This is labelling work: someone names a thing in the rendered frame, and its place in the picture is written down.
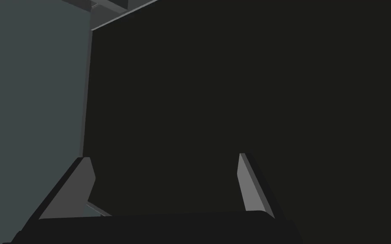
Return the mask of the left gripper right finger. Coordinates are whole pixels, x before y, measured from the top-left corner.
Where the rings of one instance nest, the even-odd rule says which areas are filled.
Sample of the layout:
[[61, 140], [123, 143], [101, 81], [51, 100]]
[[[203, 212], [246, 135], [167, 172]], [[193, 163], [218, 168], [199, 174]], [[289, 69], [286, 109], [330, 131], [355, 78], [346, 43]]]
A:
[[285, 218], [274, 192], [252, 154], [239, 154], [237, 179], [246, 211], [264, 211], [274, 219]]

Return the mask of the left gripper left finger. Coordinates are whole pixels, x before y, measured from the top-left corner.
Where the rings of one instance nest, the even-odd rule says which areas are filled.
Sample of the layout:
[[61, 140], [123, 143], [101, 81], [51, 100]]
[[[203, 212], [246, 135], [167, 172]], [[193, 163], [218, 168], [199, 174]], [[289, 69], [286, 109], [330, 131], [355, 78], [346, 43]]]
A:
[[82, 217], [95, 179], [90, 158], [76, 158], [31, 215], [29, 222]]

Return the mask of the black door leaf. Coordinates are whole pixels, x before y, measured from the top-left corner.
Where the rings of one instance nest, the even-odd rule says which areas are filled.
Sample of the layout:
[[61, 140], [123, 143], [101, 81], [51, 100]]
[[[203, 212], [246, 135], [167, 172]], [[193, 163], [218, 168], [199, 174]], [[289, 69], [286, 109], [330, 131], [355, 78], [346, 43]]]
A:
[[242, 211], [391, 244], [391, 0], [157, 0], [92, 33], [84, 155], [112, 215]]

